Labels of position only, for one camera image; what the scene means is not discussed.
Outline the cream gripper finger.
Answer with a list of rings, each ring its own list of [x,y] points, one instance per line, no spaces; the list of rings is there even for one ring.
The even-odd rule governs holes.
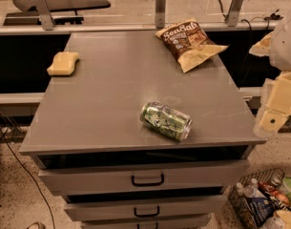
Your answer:
[[[267,33],[259,42],[250,48],[249,53],[258,57],[269,56],[271,54],[273,34],[272,31]]]

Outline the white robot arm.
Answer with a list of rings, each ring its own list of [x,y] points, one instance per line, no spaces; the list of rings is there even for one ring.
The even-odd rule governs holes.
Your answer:
[[[270,65],[281,71],[275,80],[266,80],[262,87],[253,129],[255,135],[269,138],[291,117],[291,9],[249,52],[259,57],[268,56]]]

